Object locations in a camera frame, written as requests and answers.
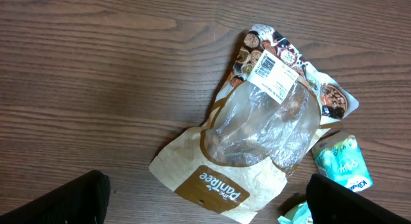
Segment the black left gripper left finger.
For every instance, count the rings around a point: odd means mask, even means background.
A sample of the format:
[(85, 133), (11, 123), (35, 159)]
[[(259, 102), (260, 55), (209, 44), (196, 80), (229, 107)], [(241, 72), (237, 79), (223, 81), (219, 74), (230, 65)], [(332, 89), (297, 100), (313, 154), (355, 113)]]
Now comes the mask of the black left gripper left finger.
[(103, 224), (109, 199), (109, 176), (92, 170), (22, 207), (1, 215), (1, 223)]

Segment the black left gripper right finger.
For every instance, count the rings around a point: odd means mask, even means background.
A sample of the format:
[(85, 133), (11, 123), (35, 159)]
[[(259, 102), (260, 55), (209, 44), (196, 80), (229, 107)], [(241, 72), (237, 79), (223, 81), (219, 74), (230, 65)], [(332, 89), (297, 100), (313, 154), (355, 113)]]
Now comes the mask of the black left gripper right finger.
[(306, 186), (314, 224), (410, 224), (329, 178), (315, 173)]

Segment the large teal wipes pack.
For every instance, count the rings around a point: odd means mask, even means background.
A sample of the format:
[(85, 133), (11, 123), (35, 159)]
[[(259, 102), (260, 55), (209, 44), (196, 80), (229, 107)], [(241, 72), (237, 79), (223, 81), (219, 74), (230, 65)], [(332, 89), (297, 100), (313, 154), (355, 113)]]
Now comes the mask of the large teal wipes pack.
[(284, 216), (278, 217), (277, 220), (279, 224), (313, 224), (313, 218), (307, 201), (296, 205)]

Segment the teal tissue pack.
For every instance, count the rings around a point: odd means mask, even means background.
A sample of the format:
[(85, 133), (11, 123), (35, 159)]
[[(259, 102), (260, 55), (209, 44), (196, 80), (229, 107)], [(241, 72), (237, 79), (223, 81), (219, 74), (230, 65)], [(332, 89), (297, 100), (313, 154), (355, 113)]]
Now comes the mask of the teal tissue pack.
[(311, 151), (321, 175), (355, 193), (374, 185), (354, 135), (333, 132), (320, 139)]

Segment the beige brown bread bag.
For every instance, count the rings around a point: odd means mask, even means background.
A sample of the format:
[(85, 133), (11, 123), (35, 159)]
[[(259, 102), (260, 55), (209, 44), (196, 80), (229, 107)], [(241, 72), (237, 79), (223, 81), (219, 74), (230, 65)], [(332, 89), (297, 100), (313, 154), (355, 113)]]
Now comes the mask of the beige brown bread bag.
[(206, 122), (166, 145), (149, 170), (180, 197), (249, 223), (358, 105), (273, 27), (255, 24)]

